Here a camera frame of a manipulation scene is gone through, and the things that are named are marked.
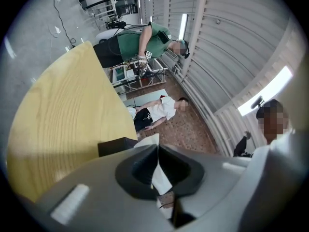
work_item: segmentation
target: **green t-shirt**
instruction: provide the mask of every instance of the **green t-shirt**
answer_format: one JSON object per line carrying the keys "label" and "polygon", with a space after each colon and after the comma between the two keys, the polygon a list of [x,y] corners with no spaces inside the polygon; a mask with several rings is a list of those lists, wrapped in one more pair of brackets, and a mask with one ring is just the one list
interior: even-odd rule
{"label": "green t-shirt", "polygon": [[[167,50],[167,47],[171,42],[171,33],[168,28],[154,22],[149,22],[148,25],[152,27],[153,33],[147,44],[146,51],[152,53],[151,58],[158,58]],[[159,31],[165,32],[170,38],[167,43],[163,44],[157,36]],[[141,32],[125,30],[117,35],[121,57],[124,61],[135,57],[135,55],[139,53],[140,34]]]}

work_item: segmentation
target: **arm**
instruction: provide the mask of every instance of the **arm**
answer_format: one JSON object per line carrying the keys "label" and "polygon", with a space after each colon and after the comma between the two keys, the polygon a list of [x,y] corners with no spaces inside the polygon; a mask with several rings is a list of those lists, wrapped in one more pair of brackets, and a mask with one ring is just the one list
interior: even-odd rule
{"label": "arm", "polygon": [[143,32],[140,34],[139,56],[145,56],[147,43],[149,42],[152,34],[153,30],[151,26],[146,26]]}
{"label": "arm", "polygon": [[164,121],[166,121],[166,117],[163,117],[163,118],[160,118],[159,120],[157,120],[155,123],[153,123],[152,125],[150,126],[147,126],[144,131],[150,131],[151,129],[161,125]]}
{"label": "arm", "polygon": [[138,113],[141,109],[147,108],[147,107],[151,107],[151,106],[155,106],[155,105],[159,105],[162,104],[161,99],[158,99],[156,101],[150,101],[145,103],[143,106],[137,107],[136,108],[136,113]]}

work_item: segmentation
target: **light wood tabletop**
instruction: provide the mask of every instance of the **light wood tabletop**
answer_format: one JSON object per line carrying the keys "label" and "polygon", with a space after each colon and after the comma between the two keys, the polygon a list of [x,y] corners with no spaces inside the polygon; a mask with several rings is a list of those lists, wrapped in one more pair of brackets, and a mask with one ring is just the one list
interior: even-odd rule
{"label": "light wood tabletop", "polygon": [[98,143],[122,137],[137,139],[132,117],[85,42],[46,69],[21,102],[8,140],[9,182],[36,201],[97,158]]}

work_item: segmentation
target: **white t-shirt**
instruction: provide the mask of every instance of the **white t-shirt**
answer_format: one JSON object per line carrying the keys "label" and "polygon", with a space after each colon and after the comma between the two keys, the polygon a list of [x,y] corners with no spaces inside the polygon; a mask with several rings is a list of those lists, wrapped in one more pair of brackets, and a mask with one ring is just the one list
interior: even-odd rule
{"label": "white t-shirt", "polygon": [[160,105],[147,107],[153,122],[156,122],[163,117],[166,117],[166,119],[169,120],[176,114],[176,109],[174,108],[175,101],[171,97],[162,97],[161,101],[162,104]]}

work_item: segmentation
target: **gray floor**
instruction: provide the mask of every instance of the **gray floor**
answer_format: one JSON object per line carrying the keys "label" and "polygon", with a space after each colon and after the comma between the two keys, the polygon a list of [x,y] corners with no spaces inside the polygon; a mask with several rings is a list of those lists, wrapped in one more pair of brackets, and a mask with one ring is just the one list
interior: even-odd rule
{"label": "gray floor", "polygon": [[[95,44],[99,30],[93,19],[81,9],[77,0],[61,0],[56,4],[70,38],[79,45]],[[58,36],[54,38],[50,31]],[[29,0],[7,33],[13,50],[2,43],[0,49],[0,150],[1,166],[5,162],[9,130],[22,98],[41,73],[66,53],[70,42],[53,7],[53,0]]]}

